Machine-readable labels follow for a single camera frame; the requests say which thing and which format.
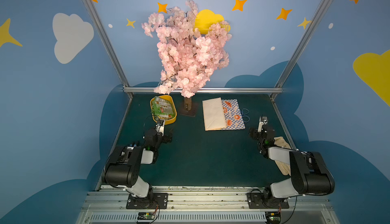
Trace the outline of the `green condiment packet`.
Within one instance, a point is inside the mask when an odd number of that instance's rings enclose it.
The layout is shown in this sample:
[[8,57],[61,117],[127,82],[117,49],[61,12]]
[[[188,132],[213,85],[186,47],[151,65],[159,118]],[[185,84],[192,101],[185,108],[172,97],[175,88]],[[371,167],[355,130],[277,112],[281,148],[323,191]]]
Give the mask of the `green condiment packet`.
[[152,101],[152,112],[161,120],[173,119],[176,115],[173,105],[161,97],[154,97]]

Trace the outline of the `yellow plastic tray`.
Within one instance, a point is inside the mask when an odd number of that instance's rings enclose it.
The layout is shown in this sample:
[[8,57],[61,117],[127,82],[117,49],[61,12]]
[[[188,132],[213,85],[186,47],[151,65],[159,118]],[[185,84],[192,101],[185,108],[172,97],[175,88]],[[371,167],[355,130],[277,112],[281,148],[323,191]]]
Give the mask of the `yellow plastic tray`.
[[165,125],[173,124],[176,121],[177,110],[170,95],[155,96],[150,100],[152,119],[156,123]]

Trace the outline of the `blue checkered pretzel paper bag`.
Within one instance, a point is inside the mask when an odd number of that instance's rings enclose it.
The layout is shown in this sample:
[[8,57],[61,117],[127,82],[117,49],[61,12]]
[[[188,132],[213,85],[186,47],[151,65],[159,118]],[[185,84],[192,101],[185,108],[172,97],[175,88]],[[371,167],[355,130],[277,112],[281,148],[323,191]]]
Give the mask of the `blue checkered pretzel paper bag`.
[[202,102],[205,131],[242,130],[250,121],[248,109],[240,109],[237,99],[209,99]]

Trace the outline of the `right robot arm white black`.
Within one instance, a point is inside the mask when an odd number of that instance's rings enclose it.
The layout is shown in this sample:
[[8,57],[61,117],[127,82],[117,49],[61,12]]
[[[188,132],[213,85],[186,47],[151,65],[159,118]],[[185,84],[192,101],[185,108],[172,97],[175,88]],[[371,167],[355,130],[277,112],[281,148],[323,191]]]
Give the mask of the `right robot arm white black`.
[[249,136],[258,142],[265,158],[287,164],[290,178],[272,183],[261,192],[250,192],[247,200],[251,209],[289,208],[287,199],[303,195],[325,196],[333,193],[335,180],[319,152],[292,150],[276,145],[275,130],[267,124],[250,128]]

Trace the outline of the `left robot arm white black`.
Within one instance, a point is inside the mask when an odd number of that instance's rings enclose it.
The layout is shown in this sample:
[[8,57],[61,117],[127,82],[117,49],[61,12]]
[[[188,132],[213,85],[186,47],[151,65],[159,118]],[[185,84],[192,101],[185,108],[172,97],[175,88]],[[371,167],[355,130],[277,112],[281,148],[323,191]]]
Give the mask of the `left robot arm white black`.
[[103,173],[102,183],[129,193],[126,209],[167,208],[168,194],[153,192],[152,185],[140,176],[142,165],[156,163],[158,149],[172,142],[172,134],[149,129],[144,135],[144,145],[135,142],[130,146],[117,146],[110,154]]

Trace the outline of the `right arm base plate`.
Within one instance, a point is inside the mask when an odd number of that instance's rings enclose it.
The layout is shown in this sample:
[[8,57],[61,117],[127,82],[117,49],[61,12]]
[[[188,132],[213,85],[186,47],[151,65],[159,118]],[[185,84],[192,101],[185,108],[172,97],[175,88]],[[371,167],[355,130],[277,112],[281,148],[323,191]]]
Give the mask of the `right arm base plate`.
[[287,199],[275,198],[258,191],[248,192],[246,196],[250,209],[289,209]]

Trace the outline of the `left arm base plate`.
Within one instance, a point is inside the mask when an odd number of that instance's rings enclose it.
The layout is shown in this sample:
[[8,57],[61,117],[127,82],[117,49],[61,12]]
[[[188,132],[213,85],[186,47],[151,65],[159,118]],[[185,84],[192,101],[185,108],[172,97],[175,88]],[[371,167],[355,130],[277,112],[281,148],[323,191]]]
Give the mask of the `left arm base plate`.
[[168,204],[168,193],[151,193],[145,198],[129,195],[126,209],[166,209]]

